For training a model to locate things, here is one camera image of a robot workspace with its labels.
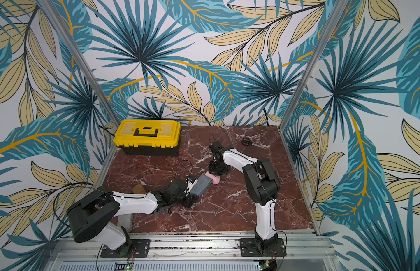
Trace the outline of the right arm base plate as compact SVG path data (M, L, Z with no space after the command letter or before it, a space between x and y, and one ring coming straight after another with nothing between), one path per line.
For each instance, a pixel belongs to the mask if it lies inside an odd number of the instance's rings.
M256 238L237 240L242 257L284 257L287 256L285 242L282 238L261 242Z

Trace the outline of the pink microfibre cloth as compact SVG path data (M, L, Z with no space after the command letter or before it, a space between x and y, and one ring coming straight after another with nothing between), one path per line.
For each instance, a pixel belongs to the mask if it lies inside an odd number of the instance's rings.
M212 180L213 185L218 185L220 183L220 176L213 175L210 172L206 172L205 175Z

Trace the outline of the grey rectangular block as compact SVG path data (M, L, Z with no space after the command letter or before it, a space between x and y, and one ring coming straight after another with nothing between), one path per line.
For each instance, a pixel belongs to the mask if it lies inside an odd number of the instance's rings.
M206 173L203 173L199 178L196 179L189 194L199 198L204 194L207 188L209 188L210 185L212 185L212 183L213 180L210 177L208 177Z

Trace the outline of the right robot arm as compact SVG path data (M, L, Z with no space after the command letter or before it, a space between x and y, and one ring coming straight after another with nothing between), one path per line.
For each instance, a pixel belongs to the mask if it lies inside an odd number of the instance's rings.
M268 159L257 159L241 153L235 148L211 146L213 159L208 176L214 184L220 182L231 168L244 176L249 197L256 204L257 225L255 240L264 249L278 241L275 229L275 205L281 183Z

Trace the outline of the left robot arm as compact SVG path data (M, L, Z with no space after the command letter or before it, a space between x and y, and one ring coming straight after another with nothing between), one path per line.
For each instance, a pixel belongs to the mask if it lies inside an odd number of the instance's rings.
M107 186L95 189L69 207L67 219L76 243L94 241L123 257L133 252L133 243L124 226L111 220L121 215L151 215L170 210L188 200L195 182L174 180L168 187L145 194L125 194Z

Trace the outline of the tan round object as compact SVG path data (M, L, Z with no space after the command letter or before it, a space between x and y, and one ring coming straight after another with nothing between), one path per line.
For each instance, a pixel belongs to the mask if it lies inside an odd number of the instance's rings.
M132 188L133 194L145 194L147 193L145 187L142 184L135 185Z

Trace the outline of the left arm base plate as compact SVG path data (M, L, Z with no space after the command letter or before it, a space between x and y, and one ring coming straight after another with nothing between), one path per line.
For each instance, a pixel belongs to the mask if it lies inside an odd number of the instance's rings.
M150 239L131 239L115 250L104 245L100 256L101 258L146 258L150 243Z

